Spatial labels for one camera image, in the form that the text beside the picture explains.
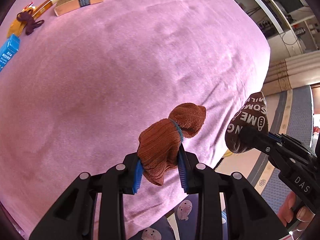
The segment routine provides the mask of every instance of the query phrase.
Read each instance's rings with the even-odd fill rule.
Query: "finger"
[[[315,215],[311,212],[311,210],[305,206],[299,210],[297,214],[297,219],[299,219],[302,222],[310,223],[314,216]]]
[[[296,195],[294,192],[290,192],[286,199],[284,200],[283,205],[280,207],[278,212],[278,218],[283,223],[284,226],[287,225],[287,222],[291,222],[293,219],[293,211],[291,210],[296,201]]]
[[[280,219],[281,223],[286,227],[287,226],[287,221],[282,216],[279,216],[279,214],[277,216]]]
[[[298,231],[304,231],[308,227],[309,224],[310,223],[301,222],[301,223],[298,224],[297,230]]]
[[[296,194],[291,191],[288,195],[287,195],[287,199],[288,199],[288,208],[292,208],[294,206],[294,204],[296,203],[296,199],[297,196]]]

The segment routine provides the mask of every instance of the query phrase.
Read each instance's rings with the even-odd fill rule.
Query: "cable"
[[[256,9],[255,11],[253,11],[251,14],[248,14],[249,17],[251,17],[252,15],[254,15],[257,11],[259,11],[261,8]]]
[[[260,8],[259,6],[258,6],[258,7],[256,7],[256,8],[252,8],[252,9],[250,9],[250,10],[246,11],[245,13],[246,13],[246,14],[248,14],[248,13],[252,13],[253,11],[255,11],[255,10],[259,9],[259,8]]]
[[[285,43],[284,42],[284,40],[283,40],[283,37],[285,36],[285,34],[286,34],[286,32],[283,32],[284,34],[283,34],[283,36],[281,36],[281,34],[282,33],[280,33],[279,35],[280,35],[280,37],[281,37],[281,39],[282,39],[282,41],[283,41],[283,43],[285,44],[285,45],[289,45],[289,46],[291,46],[291,45],[294,45],[294,44],[296,44],[297,43],[297,41],[298,41],[298,39],[296,38],[296,41],[294,42],[294,43],[292,43],[292,44],[288,44],[288,43]]]

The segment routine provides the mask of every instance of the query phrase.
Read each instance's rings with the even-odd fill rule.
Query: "rolled sock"
[[[251,94],[228,125],[225,141],[228,149],[233,153],[243,153],[252,149],[240,141],[239,133],[244,126],[252,126],[268,134],[267,107],[262,92]]]
[[[152,124],[140,134],[137,153],[147,180],[163,185],[164,173],[177,167],[177,154],[183,137],[195,136],[205,117],[204,106],[184,103],[175,107],[169,118]]]

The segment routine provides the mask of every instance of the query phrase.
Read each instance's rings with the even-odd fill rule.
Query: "screw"
[[[118,165],[116,166],[116,169],[117,169],[118,171],[123,171],[123,170],[125,169],[125,165],[122,164],[122,163],[120,163],[120,164],[118,164]]]
[[[87,179],[89,178],[89,173],[87,172],[83,172],[79,175],[80,179]]]
[[[204,170],[204,169],[205,169],[205,164],[203,164],[203,163],[198,163],[198,164],[196,165],[196,167],[197,167],[198,170]]]
[[[241,175],[239,172],[235,172],[232,176],[233,176],[235,179],[241,179],[241,178],[242,178],[242,175]]]

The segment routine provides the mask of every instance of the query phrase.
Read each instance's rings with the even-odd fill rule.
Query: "human hand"
[[[287,226],[287,223],[291,222],[293,219],[293,210],[291,209],[296,202],[296,195],[294,192],[290,192],[287,195],[287,198],[285,199],[284,203],[279,209],[278,212],[278,218],[281,220],[284,226]],[[304,206],[302,207],[298,214],[297,219],[301,221],[301,223],[297,226],[297,228],[294,230],[293,238],[296,239],[295,236],[300,235],[303,230],[307,228],[311,220],[313,219],[315,215],[311,212],[311,210]]]

